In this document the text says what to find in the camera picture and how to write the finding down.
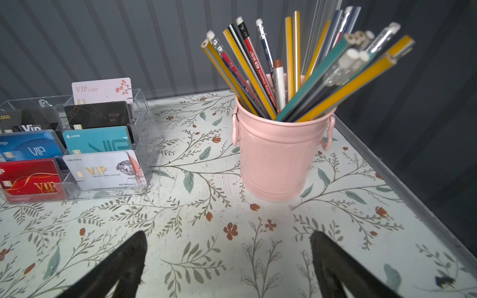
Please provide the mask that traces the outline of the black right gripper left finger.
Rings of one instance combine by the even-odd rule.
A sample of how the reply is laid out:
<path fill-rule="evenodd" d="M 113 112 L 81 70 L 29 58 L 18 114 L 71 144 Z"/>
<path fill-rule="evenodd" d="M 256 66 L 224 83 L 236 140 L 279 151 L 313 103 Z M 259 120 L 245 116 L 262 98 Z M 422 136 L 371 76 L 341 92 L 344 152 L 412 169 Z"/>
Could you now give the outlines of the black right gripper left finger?
<path fill-rule="evenodd" d="M 134 298 L 141 282 L 147 254 L 143 231 L 134 233 L 100 264 L 61 293 L 61 298 Z"/>

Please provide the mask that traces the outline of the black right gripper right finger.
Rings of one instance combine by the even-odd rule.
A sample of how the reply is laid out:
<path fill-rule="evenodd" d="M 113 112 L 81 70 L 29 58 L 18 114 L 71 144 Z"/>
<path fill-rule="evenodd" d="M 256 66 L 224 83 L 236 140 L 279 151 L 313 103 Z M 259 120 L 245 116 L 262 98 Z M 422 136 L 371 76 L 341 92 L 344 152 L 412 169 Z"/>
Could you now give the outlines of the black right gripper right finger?
<path fill-rule="evenodd" d="M 372 275 L 325 233 L 310 237 L 313 266 L 323 298 L 398 298 L 399 294 Z"/>

